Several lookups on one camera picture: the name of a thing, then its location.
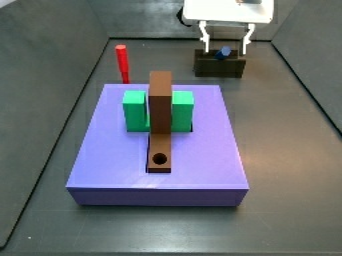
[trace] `black holder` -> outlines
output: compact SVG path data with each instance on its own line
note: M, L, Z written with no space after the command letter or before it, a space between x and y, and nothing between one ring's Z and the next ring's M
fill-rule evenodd
M208 53L202 53L202 50L194 49L194 76L241 78L245 59L239 58L237 50L232 50L224 60L216 60L217 51L209 50Z

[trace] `blue object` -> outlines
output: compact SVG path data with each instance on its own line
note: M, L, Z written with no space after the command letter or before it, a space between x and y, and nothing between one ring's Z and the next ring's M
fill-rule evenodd
M66 189L80 205L237 206L248 191L227 109L217 85L172 85L193 94L193 131L172 133L172 172L145 172L148 133L125 130L126 90L106 84Z
M231 48L228 46L223 46L221 49L214 54L214 59L224 60L231 53Z

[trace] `gray wall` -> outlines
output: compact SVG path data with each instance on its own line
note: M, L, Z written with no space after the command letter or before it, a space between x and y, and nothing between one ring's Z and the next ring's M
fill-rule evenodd
M272 44L342 131L342 1L301 0Z
M85 0L0 9L0 247L106 40Z
M197 38L198 28L186 28L176 19L182 0L88 0L109 37ZM271 24L256 28L252 39L271 40L297 0L275 0ZM240 39L241 28L213 27L212 38Z

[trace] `gray floor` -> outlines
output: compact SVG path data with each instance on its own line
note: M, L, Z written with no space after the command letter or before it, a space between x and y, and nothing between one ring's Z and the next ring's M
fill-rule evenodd
M80 207L65 191L102 84L120 81L118 43L132 83L146 83L150 70L170 70L173 84L220 85L251 186L236 209ZM269 43L248 46L241 79L194 78L198 47L197 41L110 41L2 252L342 252L333 127Z

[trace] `hole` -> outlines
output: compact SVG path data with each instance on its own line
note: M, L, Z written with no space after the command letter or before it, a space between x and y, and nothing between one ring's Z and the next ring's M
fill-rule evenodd
M156 153L152 157L153 163L161 165L166 162L166 157L162 153Z

